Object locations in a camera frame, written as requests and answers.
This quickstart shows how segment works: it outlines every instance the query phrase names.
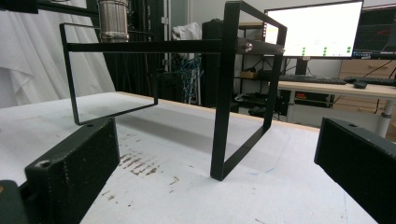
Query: white wall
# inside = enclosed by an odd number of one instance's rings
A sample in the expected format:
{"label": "white wall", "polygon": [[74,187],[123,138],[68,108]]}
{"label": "white wall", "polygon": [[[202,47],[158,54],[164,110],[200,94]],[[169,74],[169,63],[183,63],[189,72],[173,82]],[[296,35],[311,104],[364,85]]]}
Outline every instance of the white wall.
{"label": "white wall", "polygon": [[[198,24],[210,21],[212,19],[221,19],[224,15],[224,4],[226,0],[189,0],[189,22],[196,21]],[[294,7],[310,4],[320,4],[329,2],[339,2],[339,0],[276,0],[276,1],[263,1],[263,0],[246,0],[248,4],[253,7],[264,11],[266,8],[276,7]],[[385,4],[394,4],[395,0],[365,0],[364,6],[377,6]],[[241,13],[240,21],[258,21],[245,13]],[[294,66],[295,62],[290,62],[290,67]],[[338,77],[340,70],[340,60],[312,60],[308,63],[312,74],[320,77]]]}

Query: white table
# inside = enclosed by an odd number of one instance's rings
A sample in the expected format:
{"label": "white table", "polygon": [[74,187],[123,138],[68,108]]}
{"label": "white table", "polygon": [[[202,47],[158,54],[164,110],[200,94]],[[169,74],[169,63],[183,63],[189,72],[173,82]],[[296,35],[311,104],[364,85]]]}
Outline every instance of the white table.
{"label": "white table", "polygon": [[[78,99],[82,117],[146,105],[104,93]],[[219,182],[209,176],[214,111],[161,101],[116,118],[121,163],[82,223],[375,223],[314,164],[318,130],[274,122]],[[262,125],[232,115],[229,154]],[[0,110],[0,179],[77,130],[69,100]]]}
{"label": "white table", "polygon": [[390,86],[367,85],[364,90],[353,88],[352,84],[332,85],[303,82],[279,81],[280,90],[290,91],[290,101],[288,107],[287,121],[292,121],[294,110],[294,97],[297,91],[307,91],[325,94],[337,94],[345,96],[356,96],[362,98],[384,99],[387,100],[385,110],[378,120],[375,133],[385,137],[391,120],[393,105],[396,102],[396,89]]}

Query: keyboard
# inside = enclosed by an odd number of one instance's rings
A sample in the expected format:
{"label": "keyboard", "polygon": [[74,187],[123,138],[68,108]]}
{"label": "keyboard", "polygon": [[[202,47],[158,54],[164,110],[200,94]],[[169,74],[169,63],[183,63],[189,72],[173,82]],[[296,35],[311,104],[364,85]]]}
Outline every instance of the keyboard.
{"label": "keyboard", "polygon": [[341,78],[306,77],[306,76],[280,76],[279,81],[307,82],[307,83],[335,84],[335,85],[346,85],[347,84]]}
{"label": "keyboard", "polygon": [[347,83],[354,83],[355,81],[362,81],[367,84],[375,84],[381,86],[394,86],[395,80],[393,78],[382,78],[382,77],[346,77],[344,81]]}

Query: black padded block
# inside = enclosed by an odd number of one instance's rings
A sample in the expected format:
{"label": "black padded block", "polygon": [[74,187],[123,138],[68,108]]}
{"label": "black padded block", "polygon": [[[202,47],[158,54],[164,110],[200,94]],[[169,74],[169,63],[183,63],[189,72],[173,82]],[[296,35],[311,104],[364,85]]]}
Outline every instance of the black padded block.
{"label": "black padded block", "polygon": [[120,163],[114,119],[81,127],[25,168],[42,223],[79,223]]}
{"label": "black padded block", "polygon": [[315,163],[378,223],[396,223],[396,146],[363,128],[323,119]]}

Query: monitor stand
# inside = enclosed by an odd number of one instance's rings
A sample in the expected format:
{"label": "monitor stand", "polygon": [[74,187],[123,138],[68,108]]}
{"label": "monitor stand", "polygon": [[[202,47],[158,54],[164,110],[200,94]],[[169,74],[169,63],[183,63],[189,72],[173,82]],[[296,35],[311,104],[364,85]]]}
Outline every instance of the monitor stand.
{"label": "monitor stand", "polygon": [[297,59],[295,75],[305,76],[307,67],[308,67],[308,60]]}

